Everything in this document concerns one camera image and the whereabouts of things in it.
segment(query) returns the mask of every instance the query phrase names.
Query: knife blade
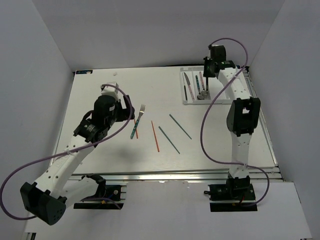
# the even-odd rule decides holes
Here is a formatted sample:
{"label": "knife blade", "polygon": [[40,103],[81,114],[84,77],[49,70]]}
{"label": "knife blade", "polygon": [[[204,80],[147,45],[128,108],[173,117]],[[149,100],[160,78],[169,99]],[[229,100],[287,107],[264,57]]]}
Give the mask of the knife blade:
{"label": "knife blade", "polygon": [[192,89],[191,89],[191,86],[190,86],[190,80],[189,80],[189,77],[187,76],[187,74],[184,72],[184,77],[185,77],[185,81],[186,81],[186,84],[188,85],[188,88],[189,88],[189,92],[191,94],[191,98],[192,98],[192,101],[195,100],[195,97],[194,97],[194,94],[192,93]]}

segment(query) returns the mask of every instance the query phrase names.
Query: gray wall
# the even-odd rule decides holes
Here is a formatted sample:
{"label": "gray wall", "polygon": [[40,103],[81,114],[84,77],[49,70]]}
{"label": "gray wall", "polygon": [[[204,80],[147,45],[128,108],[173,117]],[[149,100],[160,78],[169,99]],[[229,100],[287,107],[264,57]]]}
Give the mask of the gray wall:
{"label": "gray wall", "polygon": [[283,176],[320,240],[320,1],[286,0],[250,67]]}
{"label": "gray wall", "polygon": [[[234,37],[258,52],[284,0],[33,0],[72,70],[203,63]],[[224,43],[230,59],[243,50]]]}
{"label": "gray wall", "polygon": [[[72,72],[31,0],[0,1],[0,183],[19,166],[50,155],[67,105]],[[20,196],[48,163],[12,178],[4,204],[26,217]],[[1,239],[20,239],[25,222],[0,210]]]}

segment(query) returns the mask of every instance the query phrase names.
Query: wire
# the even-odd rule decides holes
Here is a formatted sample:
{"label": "wire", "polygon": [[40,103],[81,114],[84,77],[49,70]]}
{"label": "wire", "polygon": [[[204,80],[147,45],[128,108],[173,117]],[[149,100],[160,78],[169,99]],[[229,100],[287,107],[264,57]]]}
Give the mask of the wire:
{"label": "wire", "polygon": [[[219,38],[215,41],[213,41],[211,45],[213,45],[214,43],[220,41],[220,40],[231,40],[231,41],[234,41],[238,44],[240,44],[242,47],[243,47],[243,50],[245,52],[245,63],[243,65],[243,67],[233,76],[233,78],[224,86],[224,88],[214,97],[214,99],[212,100],[212,102],[210,103],[208,109],[206,110],[205,114],[204,114],[204,117],[203,117],[203,120],[202,120],[202,123],[201,123],[201,130],[200,130],[200,144],[201,144],[201,148],[202,148],[202,151],[204,153],[204,155],[206,155],[206,157],[208,159],[210,159],[211,161],[213,161],[214,163],[217,163],[217,164],[224,164],[224,165],[240,165],[240,166],[244,166],[245,164],[242,163],[242,162],[224,162],[224,161],[217,161],[217,160],[214,160],[212,157],[210,157],[208,155],[208,153],[206,152],[205,150],[205,147],[204,147],[204,139],[203,139],[203,136],[204,136],[204,126],[205,126],[205,121],[206,121],[206,118],[208,116],[208,113],[210,111],[210,109],[212,108],[212,106],[214,105],[214,103],[216,102],[216,100],[218,99],[218,97],[227,89],[227,87],[229,87],[233,82],[234,80],[236,79],[236,77],[245,69],[245,67],[247,66],[248,64],[248,51],[246,49],[246,47],[238,40],[234,39],[234,38],[231,38],[231,37],[223,37],[223,38]],[[264,192],[264,194],[262,195],[262,197],[257,200],[256,202],[253,202],[251,204],[246,204],[245,206],[246,207],[251,207],[253,205],[256,205],[258,203],[260,203],[267,195],[268,191],[269,191],[269,187],[270,187],[270,179],[269,179],[269,176],[268,174],[266,173],[266,171],[264,171],[262,168],[260,167],[257,167],[257,166],[251,166],[251,165],[246,165],[248,168],[251,168],[251,169],[257,169],[259,171],[261,171],[265,176],[266,176],[266,181],[267,181],[267,185],[266,185],[266,190]]]}
{"label": "wire", "polygon": [[125,94],[124,91],[122,91],[119,87],[117,86],[114,86],[114,85],[111,85],[111,84],[103,84],[101,85],[101,87],[112,87],[112,88],[115,88],[117,89],[120,93],[123,94],[123,97],[128,101],[129,103],[129,107],[130,107],[130,113],[129,113],[129,117],[128,117],[128,120],[124,123],[124,125],[122,127],[120,127],[116,132],[114,132],[113,134],[111,134],[110,136],[107,136],[105,137],[104,139],[100,140],[100,141],[97,141],[95,143],[91,143],[87,146],[81,146],[81,147],[77,147],[77,148],[74,148],[74,149],[71,149],[69,150],[69,152],[61,152],[61,153],[58,153],[58,154],[55,154],[55,155],[52,155],[52,156],[47,156],[47,157],[44,157],[44,158],[41,158],[41,159],[38,159],[38,160],[35,160],[35,161],[32,161],[32,162],[29,162],[25,165],[22,165],[21,167],[18,167],[16,170],[14,170],[12,173],[10,173],[6,179],[3,181],[1,187],[0,187],[0,207],[1,209],[3,210],[3,212],[10,218],[14,219],[14,220],[19,220],[19,221],[24,221],[24,220],[30,220],[30,219],[34,219],[36,218],[36,216],[30,216],[30,217],[18,217],[18,216],[15,216],[15,215],[12,215],[10,212],[8,212],[8,210],[6,209],[5,205],[4,205],[4,201],[3,201],[3,193],[4,193],[4,189],[5,189],[5,186],[7,184],[7,182],[9,181],[9,179],[14,175],[16,174],[17,172],[19,172],[20,170],[26,168],[26,167],[29,167],[31,165],[34,165],[34,164],[37,164],[37,163],[41,163],[41,162],[44,162],[46,160],[50,160],[50,159],[53,159],[53,158],[58,158],[58,157],[63,157],[63,156],[66,156],[68,155],[68,153],[74,153],[76,151],[80,151],[80,150],[83,150],[83,149],[87,149],[87,148],[90,148],[92,146],[96,146],[98,144],[101,144],[109,139],[111,139],[112,137],[114,137],[115,135],[117,135],[118,133],[120,133],[127,125],[128,123],[130,122],[130,119],[131,119],[131,116],[133,114],[133,110],[132,110],[132,104],[131,104],[131,101],[129,99],[129,97]]}
{"label": "wire", "polygon": [[121,210],[121,207],[118,205],[118,203],[116,203],[115,201],[113,201],[112,199],[108,198],[108,197],[93,197],[93,198],[84,198],[81,201],[97,201],[97,200],[105,200],[105,201],[109,201],[111,203],[113,203],[119,210]]}

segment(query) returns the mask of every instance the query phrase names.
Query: fork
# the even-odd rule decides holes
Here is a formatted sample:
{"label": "fork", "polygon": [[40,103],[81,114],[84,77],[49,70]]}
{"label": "fork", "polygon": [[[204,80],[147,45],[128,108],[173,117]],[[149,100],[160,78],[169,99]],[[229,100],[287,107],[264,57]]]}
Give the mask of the fork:
{"label": "fork", "polygon": [[133,130],[132,130],[132,133],[131,133],[131,136],[130,136],[131,139],[134,138],[134,135],[135,135],[135,132],[136,132],[136,130],[137,130],[137,127],[138,127],[140,118],[141,118],[142,115],[145,113],[145,109],[146,109],[146,105],[142,104],[142,105],[141,105],[141,108],[140,108],[140,111],[139,111],[139,116],[138,116],[138,118],[137,118],[136,121],[135,121],[135,125],[134,125],[134,127],[133,127]]}

